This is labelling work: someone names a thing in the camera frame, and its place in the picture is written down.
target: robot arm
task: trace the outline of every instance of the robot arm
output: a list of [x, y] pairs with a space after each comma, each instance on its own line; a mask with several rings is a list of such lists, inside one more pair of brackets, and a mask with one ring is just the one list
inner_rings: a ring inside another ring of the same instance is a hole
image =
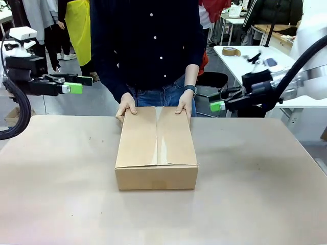
[[17, 136], [28, 126], [31, 118], [30, 95], [81, 94], [83, 85], [92, 85], [92, 78], [79, 77], [77, 74], [48, 75], [41, 57], [32, 55], [27, 49], [35, 44], [32, 38], [36, 31], [28, 27], [13, 28], [9, 36], [13, 40], [1, 43], [0, 96], [14, 99], [20, 107], [18, 123], [11, 129], [0, 132], [0, 140]]
[[322, 15], [319, 24], [312, 21], [309, 18], [302, 21], [297, 34], [300, 56], [290, 69], [279, 72], [266, 69], [245, 74], [242, 76], [243, 87], [237, 91], [224, 91], [209, 97], [211, 110], [236, 111], [262, 105], [263, 110], [268, 112], [277, 103], [301, 95], [316, 100], [326, 98], [327, 16]]

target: blue jeans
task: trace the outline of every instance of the blue jeans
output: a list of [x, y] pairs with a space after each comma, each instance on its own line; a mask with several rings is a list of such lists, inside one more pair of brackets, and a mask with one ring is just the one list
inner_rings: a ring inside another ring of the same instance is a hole
[[[128, 86], [131, 91], [136, 106], [178, 106], [179, 98], [184, 93], [185, 75], [182, 75], [173, 84], [166, 85], [160, 89], [140, 90]], [[192, 100], [192, 117], [196, 117], [194, 99]]]

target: person's right hand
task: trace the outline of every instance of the person's right hand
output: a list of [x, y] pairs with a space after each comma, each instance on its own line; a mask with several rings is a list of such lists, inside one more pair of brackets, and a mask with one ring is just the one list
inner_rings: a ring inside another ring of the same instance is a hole
[[124, 93], [121, 98], [121, 103], [118, 108], [118, 112], [116, 114], [116, 118], [123, 123], [125, 117], [125, 111], [130, 109], [132, 114], [136, 115], [136, 107], [135, 107], [135, 100], [130, 93]]
[[59, 26], [60, 28], [62, 28], [63, 30], [65, 30], [65, 24], [64, 24], [64, 23], [58, 21], [58, 26]]

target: black stand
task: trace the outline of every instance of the black stand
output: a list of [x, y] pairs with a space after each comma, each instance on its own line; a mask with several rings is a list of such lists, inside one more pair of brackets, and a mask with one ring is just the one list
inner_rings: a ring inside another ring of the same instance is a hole
[[271, 24], [271, 28], [270, 28], [270, 31], [269, 31], [269, 34], [268, 34], [267, 42], [264, 45], [264, 47], [269, 47], [269, 42], [270, 42], [270, 39], [271, 39], [271, 36], [272, 36], [272, 32], [274, 31], [274, 28], [275, 28], [275, 25], [276, 25], [279, 9], [281, 8], [281, 2], [282, 2], [282, 0], [278, 0], [278, 2], [277, 2], [276, 11], [275, 11], [275, 15], [274, 15], [274, 20], [273, 20], [273, 22]]

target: white sneaker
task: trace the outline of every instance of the white sneaker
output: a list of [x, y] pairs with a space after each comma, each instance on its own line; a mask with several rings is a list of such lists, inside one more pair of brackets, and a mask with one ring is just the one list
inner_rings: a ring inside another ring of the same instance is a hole
[[69, 54], [69, 55], [63, 55], [63, 60], [68, 61], [72, 59], [76, 59], [76, 54]]
[[58, 59], [58, 60], [62, 60], [62, 59], [63, 59], [63, 54], [59, 54], [59, 53], [57, 53], [57, 59]]

